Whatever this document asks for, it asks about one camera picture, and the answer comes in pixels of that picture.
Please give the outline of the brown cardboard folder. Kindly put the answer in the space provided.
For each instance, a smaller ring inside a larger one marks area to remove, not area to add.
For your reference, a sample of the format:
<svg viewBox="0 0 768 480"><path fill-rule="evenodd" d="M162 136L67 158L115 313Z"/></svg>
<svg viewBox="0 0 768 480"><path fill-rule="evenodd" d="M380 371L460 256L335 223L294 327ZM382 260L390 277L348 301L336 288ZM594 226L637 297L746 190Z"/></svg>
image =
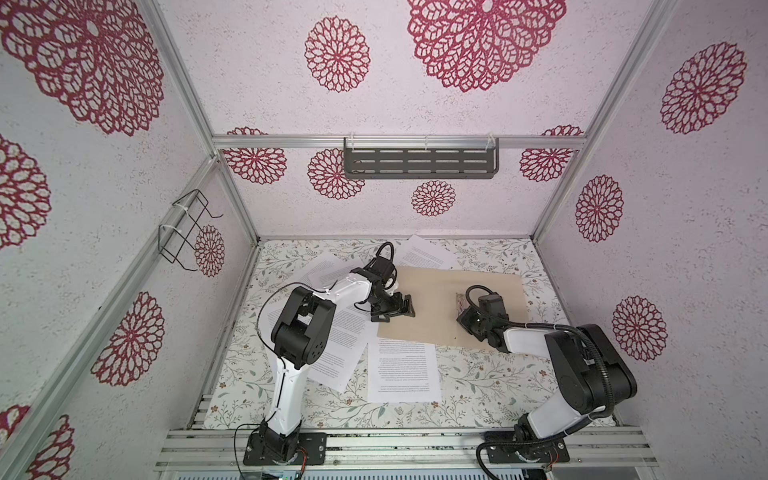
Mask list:
<svg viewBox="0 0 768 480"><path fill-rule="evenodd" d="M403 266L398 269L398 291L412 297L413 317L398 316L378 327L377 336L436 346L490 351L457 322L466 304L461 300L471 285L499 293L514 322L528 320L527 300L517 275L461 270L436 270Z"/></svg>

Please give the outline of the printed paper sheet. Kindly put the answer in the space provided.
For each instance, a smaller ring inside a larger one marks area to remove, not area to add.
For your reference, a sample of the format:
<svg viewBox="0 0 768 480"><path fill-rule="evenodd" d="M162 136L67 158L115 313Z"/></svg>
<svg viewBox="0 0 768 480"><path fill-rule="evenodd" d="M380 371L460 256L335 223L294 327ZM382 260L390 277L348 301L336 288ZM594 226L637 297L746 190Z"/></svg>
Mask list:
<svg viewBox="0 0 768 480"><path fill-rule="evenodd" d="M308 378L343 393L368 343L378 333L378 323L355 307L337 310L329 339L319 360L311 365Z"/></svg>
<svg viewBox="0 0 768 480"><path fill-rule="evenodd" d="M449 250L413 235L396 248L395 265L452 270L458 267L458 260Z"/></svg>
<svg viewBox="0 0 768 480"><path fill-rule="evenodd" d="M358 289L362 284L363 289L370 288L370 280L362 274L362 267L347 261L331 265L323 270L318 270L311 276L313 285L326 292L340 292L344 290Z"/></svg>
<svg viewBox="0 0 768 480"><path fill-rule="evenodd" d="M322 290L344 278L354 268L354 261L342 260L334 254L326 252L296 271L287 280L287 283L300 282Z"/></svg>
<svg viewBox="0 0 768 480"><path fill-rule="evenodd" d="M432 344L376 337L368 346L369 403L424 403L442 399Z"/></svg>

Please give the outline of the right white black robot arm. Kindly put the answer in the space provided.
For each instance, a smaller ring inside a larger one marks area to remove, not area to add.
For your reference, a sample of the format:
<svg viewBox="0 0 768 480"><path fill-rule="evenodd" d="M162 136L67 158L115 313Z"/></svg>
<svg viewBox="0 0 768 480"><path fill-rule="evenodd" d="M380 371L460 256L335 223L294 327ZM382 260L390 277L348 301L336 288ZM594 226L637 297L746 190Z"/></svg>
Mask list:
<svg viewBox="0 0 768 480"><path fill-rule="evenodd" d="M483 285L469 286L465 298L468 307L457 322L467 333L501 353L548 360L557 383L557 391L522 415L513 431L485 434L475 457L488 478L497 476L484 456L517 457L547 470L568 462L566 437L611 417L619 403L637 394L633 373L598 325L514 322L502 296Z"/></svg>

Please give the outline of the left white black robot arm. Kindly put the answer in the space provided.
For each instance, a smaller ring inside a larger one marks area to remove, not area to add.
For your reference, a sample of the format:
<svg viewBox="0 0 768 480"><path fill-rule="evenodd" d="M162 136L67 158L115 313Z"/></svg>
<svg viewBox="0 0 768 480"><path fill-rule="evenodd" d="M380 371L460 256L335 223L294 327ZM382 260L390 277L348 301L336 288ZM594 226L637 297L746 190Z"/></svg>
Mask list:
<svg viewBox="0 0 768 480"><path fill-rule="evenodd" d="M354 307L369 321L415 316L409 294L397 290L395 247L386 241L374 257L328 287L290 282L292 288L270 334L266 349L276 357L275 392L264 419L250 433L242 464L307 464L301 444L302 405L310 367L326 350L335 315Z"/></svg>

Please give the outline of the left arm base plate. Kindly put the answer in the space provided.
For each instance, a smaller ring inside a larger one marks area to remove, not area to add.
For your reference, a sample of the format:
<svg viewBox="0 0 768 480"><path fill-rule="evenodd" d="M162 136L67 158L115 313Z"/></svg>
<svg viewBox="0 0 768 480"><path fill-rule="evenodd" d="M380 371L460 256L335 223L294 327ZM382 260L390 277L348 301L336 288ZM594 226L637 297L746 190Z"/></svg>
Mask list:
<svg viewBox="0 0 768 480"><path fill-rule="evenodd" d="M252 433L242 457L245 466L316 466L326 457L326 433L299 432L288 437L266 432Z"/></svg>

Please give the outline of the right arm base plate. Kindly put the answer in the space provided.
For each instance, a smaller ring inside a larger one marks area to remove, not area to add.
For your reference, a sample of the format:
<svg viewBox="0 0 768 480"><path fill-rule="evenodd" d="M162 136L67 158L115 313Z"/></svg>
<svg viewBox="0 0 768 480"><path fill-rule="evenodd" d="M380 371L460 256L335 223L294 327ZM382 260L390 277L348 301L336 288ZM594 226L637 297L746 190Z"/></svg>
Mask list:
<svg viewBox="0 0 768 480"><path fill-rule="evenodd" d="M519 440L515 433L486 432L483 438L492 464L501 463L566 463L571 460L564 437Z"/></svg>

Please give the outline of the dark grey wall shelf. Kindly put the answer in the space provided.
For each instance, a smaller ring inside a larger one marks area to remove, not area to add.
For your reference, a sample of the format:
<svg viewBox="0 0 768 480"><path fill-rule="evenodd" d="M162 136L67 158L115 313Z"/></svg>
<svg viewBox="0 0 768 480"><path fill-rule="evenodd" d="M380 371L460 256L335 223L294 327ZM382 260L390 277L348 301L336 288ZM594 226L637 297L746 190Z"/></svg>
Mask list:
<svg viewBox="0 0 768 480"><path fill-rule="evenodd" d="M346 177L356 180L489 180L499 171L495 145L368 147L344 138L342 160Z"/></svg>

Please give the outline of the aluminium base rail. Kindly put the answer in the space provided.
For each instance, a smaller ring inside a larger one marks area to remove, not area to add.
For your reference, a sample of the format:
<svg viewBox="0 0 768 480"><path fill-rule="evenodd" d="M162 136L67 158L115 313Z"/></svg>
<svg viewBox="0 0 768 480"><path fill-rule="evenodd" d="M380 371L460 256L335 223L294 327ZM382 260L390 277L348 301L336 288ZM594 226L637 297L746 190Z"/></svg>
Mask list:
<svg viewBox="0 0 768 480"><path fill-rule="evenodd" d="M309 470L453 469L478 465L475 449L485 432L473 428L309 429L328 435L325 463ZM160 449L155 472L249 472L242 457L250 431L172 430ZM565 438L571 460L552 468L656 467L649 441L638 427L588 427ZM489 467L545 467L543 463L492 464Z"/></svg>

